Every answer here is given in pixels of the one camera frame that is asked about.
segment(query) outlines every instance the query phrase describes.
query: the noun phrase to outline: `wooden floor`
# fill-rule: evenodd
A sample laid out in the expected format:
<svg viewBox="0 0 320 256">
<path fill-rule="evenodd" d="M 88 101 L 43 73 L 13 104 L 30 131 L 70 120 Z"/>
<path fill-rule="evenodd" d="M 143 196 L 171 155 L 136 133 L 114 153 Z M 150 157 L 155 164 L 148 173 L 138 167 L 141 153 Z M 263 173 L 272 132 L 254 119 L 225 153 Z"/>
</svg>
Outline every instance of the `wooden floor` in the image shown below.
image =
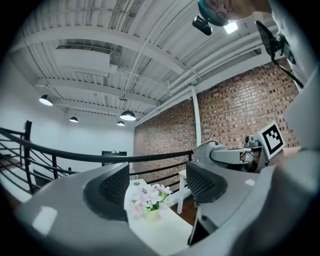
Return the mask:
<svg viewBox="0 0 320 256">
<path fill-rule="evenodd" d="M 178 204 L 171 206 L 171 210 L 177 213 Z M 179 216 L 188 222 L 190 225 L 195 224 L 197 208 L 195 207 L 195 200 L 193 197 L 188 197 L 183 201 L 182 212 Z"/>
</svg>

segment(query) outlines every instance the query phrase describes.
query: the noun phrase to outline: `white pillar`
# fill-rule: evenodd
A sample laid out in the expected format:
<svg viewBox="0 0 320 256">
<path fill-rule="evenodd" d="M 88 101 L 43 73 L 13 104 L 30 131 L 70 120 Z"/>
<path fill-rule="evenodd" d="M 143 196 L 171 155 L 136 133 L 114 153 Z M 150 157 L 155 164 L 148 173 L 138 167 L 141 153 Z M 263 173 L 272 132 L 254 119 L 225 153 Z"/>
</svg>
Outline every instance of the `white pillar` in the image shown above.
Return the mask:
<svg viewBox="0 0 320 256">
<path fill-rule="evenodd" d="M 177 214 L 182 213 L 182 206 L 184 204 L 184 198 L 185 198 L 185 185 L 186 185 L 186 180 L 185 177 L 183 177 L 180 174 L 180 184 L 179 184 L 179 198 L 178 198 L 178 207 L 176 209 Z"/>
<path fill-rule="evenodd" d="M 192 92 L 192 101 L 194 107 L 194 119 L 195 119 L 195 135 L 196 135 L 196 146 L 201 145 L 201 122 L 199 114 L 199 105 L 196 90 L 194 86 L 189 87 Z"/>
</svg>

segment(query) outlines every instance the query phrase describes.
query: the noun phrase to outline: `doorway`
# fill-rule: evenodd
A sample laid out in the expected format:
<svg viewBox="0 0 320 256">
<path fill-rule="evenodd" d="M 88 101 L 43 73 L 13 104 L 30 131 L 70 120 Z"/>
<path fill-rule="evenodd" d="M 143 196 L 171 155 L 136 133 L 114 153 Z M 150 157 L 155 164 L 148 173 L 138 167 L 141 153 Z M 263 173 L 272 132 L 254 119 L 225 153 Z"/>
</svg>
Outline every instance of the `doorway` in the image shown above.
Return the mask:
<svg viewBox="0 0 320 256">
<path fill-rule="evenodd" d="M 126 157 L 127 151 L 102 151 L 104 157 Z M 102 162 L 102 166 L 112 165 L 111 162 Z"/>
</svg>

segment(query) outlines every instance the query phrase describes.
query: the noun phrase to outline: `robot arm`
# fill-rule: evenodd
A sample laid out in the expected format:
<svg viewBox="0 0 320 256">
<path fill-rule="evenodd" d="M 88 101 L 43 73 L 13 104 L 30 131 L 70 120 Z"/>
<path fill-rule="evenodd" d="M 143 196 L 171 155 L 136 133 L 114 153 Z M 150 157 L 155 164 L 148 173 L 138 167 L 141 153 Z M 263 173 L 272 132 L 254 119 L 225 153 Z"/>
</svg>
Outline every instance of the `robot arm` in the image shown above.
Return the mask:
<svg viewBox="0 0 320 256">
<path fill-rule="evenodd" d="M 254 171 L 259 173 L 278 153 L 282 152 L 281 155 L 284 155 L 284 147 L 284 138 L 277 123 L 273 121 L 254 136 L 247 136 L 243 148 L 225 149 L 217 141 L 207 141 L 193 149 L 193 152 L 199 162 L 224 168 L 228 165 L 253 166 L 254 163 Z"/>
</svg>

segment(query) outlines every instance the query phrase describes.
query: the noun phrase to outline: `brick wall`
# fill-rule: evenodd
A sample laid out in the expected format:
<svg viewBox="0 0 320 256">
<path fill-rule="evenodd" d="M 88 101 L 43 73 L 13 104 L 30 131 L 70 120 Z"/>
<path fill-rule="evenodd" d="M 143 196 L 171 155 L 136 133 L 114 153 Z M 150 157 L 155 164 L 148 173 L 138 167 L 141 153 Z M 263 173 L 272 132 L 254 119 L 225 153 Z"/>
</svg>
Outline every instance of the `brick wall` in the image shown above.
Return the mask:
<svg viewBox="0 0 320 256">
<path fill-rule="evenodd" d="M 143 156 L 152 154 L 174 153 L 188 151 L 196 146 L 195 112 L 192 100 L 185 100 L 154 118 L 140 124 L 134 130 L 133 155 Z M 181 156 L 165 160 L 137 162 L 133 164 L 136 172 L 156 169 L 178 164 L 188 160 Z M 185 169 L 185 165 L 161 170 L 154 173 L 139 175 L 145 181 L 154 180 Z M 179 180 L 172 177 L 159 182 L 169 185 Z"/>
<path fill-rule="evenodd" d="M 284 59 L 280 63 L 290 70 Z M 254 135 L 276 121 L 286 147 L 298 145 L 284 111 L 298 95 L 294 82 L 273 63 L 257 67 L 197 95 L 202 142 L 217 140 L 226 148 L 243 147 Z"/>
<path fill-rule="evenodd" d="M 288 62 L 280 63 L 290 70 Z M 298 95 L 294 82 L 273 63 L 247 71 L 197 95 L 201 120 L 202 142 L 218 140 L 226 148 L 238 148 L 246 135 L 254 135 L 276 120 L 287 147 L 297 146 L 293 131 L 283 113 Z M 134 130 L 133 154 L 152 155 L 191 150 L 196 145 L 194 107 L 185 100 Z M 136 172 L 183 162 L 186 157 L 135 163 Z M 184 169 L 185 165 L 140 175 L 150 181 Z M 178 180 L 164 180 L 168 185 Z"/>
</svg>

